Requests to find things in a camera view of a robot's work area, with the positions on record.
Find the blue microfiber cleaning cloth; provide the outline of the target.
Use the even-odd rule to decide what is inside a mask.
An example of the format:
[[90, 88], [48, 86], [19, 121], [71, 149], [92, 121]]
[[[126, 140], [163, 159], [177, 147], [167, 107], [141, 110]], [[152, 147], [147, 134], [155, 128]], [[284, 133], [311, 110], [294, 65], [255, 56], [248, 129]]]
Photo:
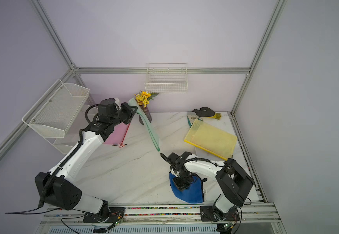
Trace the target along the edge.
[[192, 177], [194, 182], [190, 183], [190, 186], [183, 191], [180, 191], [173, 181], [176, 178], [171, 172], [169, 172], [169, 184], [172, 189], [173, 194], [180, 200], [190, 203], [190, 204], [200, 204], [204, 202], [204, 193], [203, 193], [203, 181], [202, 179], [193, 174]]

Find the green zipper mesh document bag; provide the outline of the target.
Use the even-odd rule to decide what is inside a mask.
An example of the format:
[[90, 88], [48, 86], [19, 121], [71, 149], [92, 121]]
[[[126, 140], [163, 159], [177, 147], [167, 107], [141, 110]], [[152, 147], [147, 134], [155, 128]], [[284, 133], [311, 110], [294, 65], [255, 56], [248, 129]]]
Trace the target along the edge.
[[142, 119], [144, 125], [146, 126], [148, 133], [150, 135], [150, 138], [156, 148], [156, 150], [158, 152], [160, 152], [160, 146], [159, 146], [159, 136], [157, 135], [154, 127], [152, 126], [151, 122], [149, 121], [149, 119], [147, 118], [146, 114], [144, 113], [143, 109], [138, 105], [138, 103], [136, 102], [136, 100], [134, 98], [131, 98], [128, 102], [129, 106], [132, 107], [137, 107], [137, 111], [136, 113], [139, 115], [139, 117]]

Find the yellow mesh document bag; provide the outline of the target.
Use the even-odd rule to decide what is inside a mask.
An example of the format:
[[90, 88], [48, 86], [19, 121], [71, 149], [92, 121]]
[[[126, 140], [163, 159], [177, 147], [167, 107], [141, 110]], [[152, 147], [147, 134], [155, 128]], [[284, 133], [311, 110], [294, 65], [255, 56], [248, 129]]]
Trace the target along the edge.
[[184, 142], [227, 160], [233, 157], [237, 137], [208, 123], [195, 120]]

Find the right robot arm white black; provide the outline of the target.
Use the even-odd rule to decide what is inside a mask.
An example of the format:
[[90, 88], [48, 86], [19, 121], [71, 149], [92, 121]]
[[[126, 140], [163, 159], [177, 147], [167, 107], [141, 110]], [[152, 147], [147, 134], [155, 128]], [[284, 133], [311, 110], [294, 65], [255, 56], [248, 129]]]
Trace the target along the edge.
[[251, 176], [234, 159], [214, 161], [190, 152], [180, 156], [171, 153], [168, 157], [161, 153], [160, 156], [170, 165], [170, 186], [182, 201], [191, 204], [204, 202], [200, 175], [216, 179], [222, 193], [214, 202], [215, 213], [224, 215], [231, 208], [244, 206], [254, 186]]

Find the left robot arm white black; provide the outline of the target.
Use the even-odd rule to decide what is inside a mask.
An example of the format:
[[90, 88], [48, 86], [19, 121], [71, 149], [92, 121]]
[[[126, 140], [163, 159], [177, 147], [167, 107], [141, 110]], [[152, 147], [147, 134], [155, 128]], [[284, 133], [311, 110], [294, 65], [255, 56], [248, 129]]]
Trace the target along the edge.
[[96, 104], [98, 109], [93, 120], [78, 132], [79, 140], [72, 150], [49, 172], [40, 172], [35, 178], [40, 195], [38, 207], [50, 204], [63, 210], [78, 210], [95, 214], [102, 219], [110, 215], [109, 204], [103, 199], [90, 196], [75, 185], [83, 165], [120, 124], [128, 125], [138, 108], [109, 98]]

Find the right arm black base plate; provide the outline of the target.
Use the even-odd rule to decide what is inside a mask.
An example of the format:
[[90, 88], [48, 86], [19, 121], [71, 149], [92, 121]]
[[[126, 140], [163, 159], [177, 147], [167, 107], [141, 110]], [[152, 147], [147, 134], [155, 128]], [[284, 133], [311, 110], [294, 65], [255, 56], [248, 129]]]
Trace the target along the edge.
[[201, 221], [240, 221], [240, 215], [236, 206], [229, 209], [228, 212], [223, 213], [215, 206], [200, 206]]

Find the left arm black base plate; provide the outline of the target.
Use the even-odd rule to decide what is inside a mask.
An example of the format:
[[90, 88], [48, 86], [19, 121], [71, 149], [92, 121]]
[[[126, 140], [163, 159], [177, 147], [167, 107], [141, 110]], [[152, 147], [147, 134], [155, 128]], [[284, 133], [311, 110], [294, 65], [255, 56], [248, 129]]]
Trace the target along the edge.
[[83, 223], [115, 223], [123, 218], [124, 213], [125, 207], [109, 207], [98, 214], [86, 213]]

